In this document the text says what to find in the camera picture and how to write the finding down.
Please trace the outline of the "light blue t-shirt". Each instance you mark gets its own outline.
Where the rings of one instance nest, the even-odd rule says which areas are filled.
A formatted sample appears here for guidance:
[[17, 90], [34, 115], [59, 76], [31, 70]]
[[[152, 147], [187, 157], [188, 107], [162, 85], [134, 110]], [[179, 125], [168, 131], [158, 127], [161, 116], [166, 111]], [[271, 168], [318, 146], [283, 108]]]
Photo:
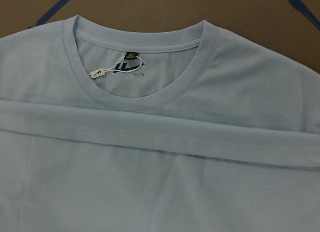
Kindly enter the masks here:
[[320, 229], [319, 74], [207, 21], [1, 38], [0, 118], [1, 231]]

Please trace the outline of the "white hang tag fastener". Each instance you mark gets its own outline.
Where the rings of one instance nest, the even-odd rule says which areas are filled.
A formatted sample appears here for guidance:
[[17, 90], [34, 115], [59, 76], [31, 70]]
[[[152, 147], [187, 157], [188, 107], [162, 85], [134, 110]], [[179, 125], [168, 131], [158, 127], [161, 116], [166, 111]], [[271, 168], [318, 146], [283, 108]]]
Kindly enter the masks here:
[[126, 59], [126, 56], [120, 57], [112, 67], [100, 68], [100, 69], [94, 70], [88, 74], [88, 77], [95, 80], [97, 78], [100, 78], [110, 73], [116, 73], [116, 72], [125, 73], [125, 74], [133, 73], [144, 65], [142, 59], [139, 56], [135, 56], [133, 61], [138, 60], [139, 61], [138, 65], [127, 68], [128, 61], [131, 61], [131, 60], [132, 59]]

